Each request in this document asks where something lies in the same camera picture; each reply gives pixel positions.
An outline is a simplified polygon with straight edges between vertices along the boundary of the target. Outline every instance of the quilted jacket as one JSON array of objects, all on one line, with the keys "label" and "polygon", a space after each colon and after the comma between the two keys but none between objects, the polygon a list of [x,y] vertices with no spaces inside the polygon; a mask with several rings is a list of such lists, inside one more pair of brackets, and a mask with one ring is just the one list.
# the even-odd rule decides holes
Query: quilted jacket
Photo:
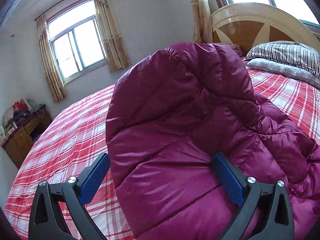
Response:
[{"label": "quilted jacket", "polygon": [[116,83],[106,140],[137,240],[218,238],[237,207],[211,167],[216,152],[259,182],[284,181],[296,240],[320,215],[318,145],[253,89],[229,47],[178,44],[131,68]]}]

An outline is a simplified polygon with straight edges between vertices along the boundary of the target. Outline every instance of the wooden desk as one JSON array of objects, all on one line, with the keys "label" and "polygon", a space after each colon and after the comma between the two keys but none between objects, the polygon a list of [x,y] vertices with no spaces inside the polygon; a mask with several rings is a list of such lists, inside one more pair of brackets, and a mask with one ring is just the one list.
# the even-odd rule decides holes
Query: wooden desk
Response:
[{"label": "wooden desk", "polygon": [[42,134],[51,122],[52,119],[49,112],[45,106],[42,106],[9,136],[3,148],[18,169],[31,150],[35,138]]}]

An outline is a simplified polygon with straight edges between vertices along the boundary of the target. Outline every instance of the bed sheet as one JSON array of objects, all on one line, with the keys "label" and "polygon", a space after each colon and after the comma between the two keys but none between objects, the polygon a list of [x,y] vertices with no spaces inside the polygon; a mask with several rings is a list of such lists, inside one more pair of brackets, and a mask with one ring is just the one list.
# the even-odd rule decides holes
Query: bed sheet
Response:
[{"label": "bed sheet", "polygon": [[[311,85],[282,75],[248,69],[253,87],[269,98],[320,143],[320,92]],[[92,164],[105,143],[105,119],[114,85],[103,89],[61,112],[31,149],[13,183],[4,212],[17,234],[28,239],[28,221],[37,184],[65,181]],[[85,206],[102,233],[110,240],[132,240],[134,236],[119,205],[110,171],[93,201]],[[66,223],[81,239],[65,204]]]}]

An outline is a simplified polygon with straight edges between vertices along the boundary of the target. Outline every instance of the wooden headboard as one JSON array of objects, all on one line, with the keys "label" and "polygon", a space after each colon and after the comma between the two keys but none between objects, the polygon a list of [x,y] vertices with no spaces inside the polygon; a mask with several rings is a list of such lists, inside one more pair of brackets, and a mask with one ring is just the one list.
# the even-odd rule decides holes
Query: wooden headboard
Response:
[{"label": "wooden headboard", "polygon": [[244,55],[268,41],[296,41],[320,51],[320,41],[302,22],[271,5],[234,3],[211,18],[213,42],[238,44]]}]

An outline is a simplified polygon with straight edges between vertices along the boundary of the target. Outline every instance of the curtain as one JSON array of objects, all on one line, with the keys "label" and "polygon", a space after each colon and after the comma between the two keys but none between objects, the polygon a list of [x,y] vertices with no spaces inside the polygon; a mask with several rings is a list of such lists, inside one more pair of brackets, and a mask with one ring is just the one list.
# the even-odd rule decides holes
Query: curtain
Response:
[{"label": "curtain", "polygon": [[212,22],[208,0],[190,0],[195,22],[194,42],[213,43]]},{"label": "curtain", "polygon": [[131,65],[108,0],[94,0],[99,29],[112,70]]},{"label": "curtain", "polygon": [[37,30],[39,38],[39,50],[44,70],[44,76],[47,86],[54,102],[58,102],[66,98],[67,92],[63,85],[57,66],[53,59],[52,50],[49,42],[49,32],[47,22],[44,15],[37,19]]}]

